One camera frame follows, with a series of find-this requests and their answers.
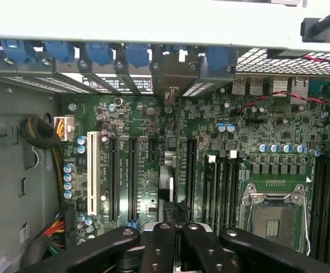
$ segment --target motherboard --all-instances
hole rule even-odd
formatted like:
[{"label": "motherboard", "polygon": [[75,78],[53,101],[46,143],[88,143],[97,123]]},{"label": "motherboard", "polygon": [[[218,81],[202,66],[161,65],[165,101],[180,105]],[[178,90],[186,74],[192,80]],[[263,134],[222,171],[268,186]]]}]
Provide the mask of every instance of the motherboard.
[{"label": "motherboard", "polygon": [[63,116],[74,118],[64,181],[78,243],[117,226],[143,230],[170,200],[216,234],[235,226],[309,254],[330,104],[271,96],[245,107],[254,98],[223,89],[165,106],[160,97],[63,96]]}]

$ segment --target white pci slot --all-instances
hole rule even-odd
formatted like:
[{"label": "white pci slot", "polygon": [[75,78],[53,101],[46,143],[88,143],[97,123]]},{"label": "white pci slot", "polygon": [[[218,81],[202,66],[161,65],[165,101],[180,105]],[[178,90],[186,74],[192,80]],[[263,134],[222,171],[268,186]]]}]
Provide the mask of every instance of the white pci slot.
[{"label": "white pci slot", "polygon": [[100,208],[100,144],[99,132],[88,132],[87,138],[87,164],[88,164],[88,179],[87,179],[87,202],[88,215],[97,215]]}]

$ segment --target green circuit board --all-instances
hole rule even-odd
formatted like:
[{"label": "green circuit board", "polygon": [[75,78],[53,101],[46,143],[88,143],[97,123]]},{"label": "green circuit board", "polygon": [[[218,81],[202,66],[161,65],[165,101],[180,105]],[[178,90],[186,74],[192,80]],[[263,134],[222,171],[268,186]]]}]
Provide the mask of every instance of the green circuit board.
[{"label": "green circuit board", "polygon": [[[313,204],[315,165],[315,157],[308,151],[322,149],[324,143],[330,142],[330,131],[326,130],[330,124],[330,106],[308,103],[296,112],[288,98],[271,98],[255,105],[263,107],[262,112],[251,113],[245,109],[235,115],[232,109],[241,108],[247,100],[213,93],[201,98],[183,98],[178,107],[170,111],[168,108],[166,112],[161,98],[122,97],[122,105],[111,112],[108,106],[116,99],[115,96],[63,96],[63,115],[75,118],[75,139],[88,131],[105,129],[110,132],[110,138],[117,140],[118,214],[113,217],[109,202],[101,201],[94,231],[87,233],[78,228],[78,241],[127,225],[129,219],[136,216],[140,230],[146,223],[159,219],[159,171],[164,164],[165,133],[173,131],[177,140],[173,166],[175,198],[191,207],[192,221],[204,222],[216,233],[226,226],[243,226],[255,232],[261,229],[261,234],[272,241],[306,252],[305,223],[310,221]],[[68,109],[70,104],[76,105],[75,111]],[[326,111],[328,119],[321,116]],[[104,121],[98,121],[97,115],[104,115]],[[286,119],[287,124],[279,125],[280,119]],[[236,129],[221,132],[220,123],[231,123]],[[131,169],[133,143],[137,149],[136,167]],[[305,149],[303,153],[260,152],[259,143],[291,147],[302,144]],[[64,146],[65,163],[76,166],[75,195],[68,202],[74,202],[79,213],[86,210],[86,155],[78,154],[76,141],[65,142]],[[101,192],[110,187],[113,149],[111,143],[101,143]],[[242,151],[242,160],[229,158],[232,150]],[[131,173],[135,174],[137,190],[135,205],[130,208]],[[268,202],[242,206],[250,183],[265,196],[290,195],[302,186],[305,204],[304,200],[299,205],[279,203],[277,210]],[[265,213],[274,216],[269,219]],[[288,221],[292,223],[289,229],[279,228]]]}]

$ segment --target mounting hole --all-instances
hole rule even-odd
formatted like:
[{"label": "mounting hole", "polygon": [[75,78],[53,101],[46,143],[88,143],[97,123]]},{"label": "mounting hole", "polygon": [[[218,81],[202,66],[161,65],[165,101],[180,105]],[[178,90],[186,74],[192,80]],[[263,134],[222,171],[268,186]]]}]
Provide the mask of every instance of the mounting hole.
[{"label": "mounting hole", "polygon": [[52,125],[52,118],[51,118],[51,115],[49,113],[46,113],[44,115],[43,120],[44,120],[44,122],[49,123],[50,125]]},{"label": "mounting hole", "polygon": [[121,99],[121,98],[115,98],[115,99],[113,100],[113,104],[114,104],[115,106],[117,106],[117,107],[120,107],[120,106],[122,106],[122,104],[123,104],[123,99]]},{"label": "mounting hole", "polygon": [[159,270],[159,265],[157,263],[152,264],[152,270]]},{"label": "mounting hole", "polygon": [[224,269],[223,264],[216,264],[217,271],[222,271]]}]

